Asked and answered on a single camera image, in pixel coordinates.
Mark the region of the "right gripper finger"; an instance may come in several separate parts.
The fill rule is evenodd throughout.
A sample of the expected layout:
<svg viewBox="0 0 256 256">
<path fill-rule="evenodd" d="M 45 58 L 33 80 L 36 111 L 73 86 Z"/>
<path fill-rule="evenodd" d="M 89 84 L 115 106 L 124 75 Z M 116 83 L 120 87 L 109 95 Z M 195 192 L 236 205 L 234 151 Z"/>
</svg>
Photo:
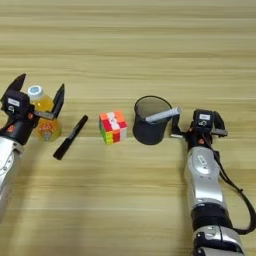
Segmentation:
<svg viewBox="0 0 256 256">
<path fill-rule="evenodd" d="M 171 135 L 172 136 L 182 136 L 183 135 L 183 132 L 180 130 L 180 128 L 178 126 L 179 119 L 180 119 L 179 115 L 175 115 L 172 118 L 172 124 L 171 124 Z"/>
<path fill-rule="evenodd" d="M 213 112 L 214 114 L 214 128 L 219 130 L 225 130 L 225 123 L 217 111 Z"/>
</svg>

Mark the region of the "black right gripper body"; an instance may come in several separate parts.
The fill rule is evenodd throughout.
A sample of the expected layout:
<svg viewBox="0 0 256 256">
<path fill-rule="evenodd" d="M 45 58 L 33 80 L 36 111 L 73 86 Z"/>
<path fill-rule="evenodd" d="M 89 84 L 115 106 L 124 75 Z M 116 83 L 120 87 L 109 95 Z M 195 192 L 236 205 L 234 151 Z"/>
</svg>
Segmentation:
<svg viewBox="0 0 256 256">
<path fill-rule="evenodd" d="M 205 128 L 196 129 L 191 126 L 187 131 L 183 132 L 182 136 L 172 136 L 176 138 L 184 138 L 188 144 L 188 149 L 194 147 L 204 147 L 211 149 L 213 143 L 213 137 L 226 137 L 228 132 L 226 130 L 211 129 L 207 130 Z"/>
</svg>

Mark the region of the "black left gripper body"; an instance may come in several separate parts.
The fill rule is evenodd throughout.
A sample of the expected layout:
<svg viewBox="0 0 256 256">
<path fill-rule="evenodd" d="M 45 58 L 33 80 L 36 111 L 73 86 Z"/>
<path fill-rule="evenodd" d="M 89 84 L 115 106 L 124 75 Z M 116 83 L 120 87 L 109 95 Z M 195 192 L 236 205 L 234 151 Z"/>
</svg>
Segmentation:
<svg viewBox="0 0 256 256">
<path fill-rule="evenodd" d="M 0 136 L 25 145 L 40 118 L 53 120 L 54 116 L 49 112 L 34 111 L 22 119 L 9 118 L 6 126 L 0 130 Z"/>
</svg>

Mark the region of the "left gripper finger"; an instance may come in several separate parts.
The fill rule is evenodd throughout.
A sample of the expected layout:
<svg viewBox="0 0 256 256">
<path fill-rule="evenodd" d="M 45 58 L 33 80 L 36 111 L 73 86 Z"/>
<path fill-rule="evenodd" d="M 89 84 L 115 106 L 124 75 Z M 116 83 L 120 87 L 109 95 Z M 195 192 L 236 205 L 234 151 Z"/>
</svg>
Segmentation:
<svg viewBox="0 0 256 256">
<path fill-rule="evenodd" d="M 21 92 L 26 75 L 18 76 L 7 88 L 3 94 L 4 98 L 26 98 L 26 95 Z"/>
<path fill-rule="evenodd" d="M 53 100 L 52 114 L 55 118 L 57 118 L 61 112 L 62 106 L 64 104 L 64 95 L 65 95 L 65 85 L 62 84 Z"/>
</svg>

